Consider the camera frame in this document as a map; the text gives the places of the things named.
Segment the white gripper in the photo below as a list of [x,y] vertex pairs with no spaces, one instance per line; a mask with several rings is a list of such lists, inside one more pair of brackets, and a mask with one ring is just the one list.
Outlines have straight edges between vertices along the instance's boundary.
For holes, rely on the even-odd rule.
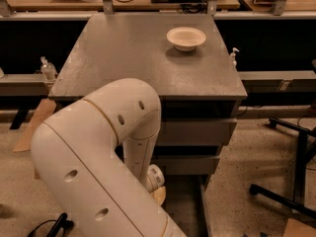
[[144,187],[159,205],[162,205],[166,199],[164,184],[165,178],[162,171],[157,165],[151,164],[147,171]]

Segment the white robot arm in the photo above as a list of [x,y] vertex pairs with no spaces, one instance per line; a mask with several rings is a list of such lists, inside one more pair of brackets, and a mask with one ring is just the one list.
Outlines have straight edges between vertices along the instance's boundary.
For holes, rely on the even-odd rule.
[[160,123],[155,90],[128,78],[37,128],[31,155],[39,176],[84,237],[187,237],[151,195],[163,184],[150,163]]

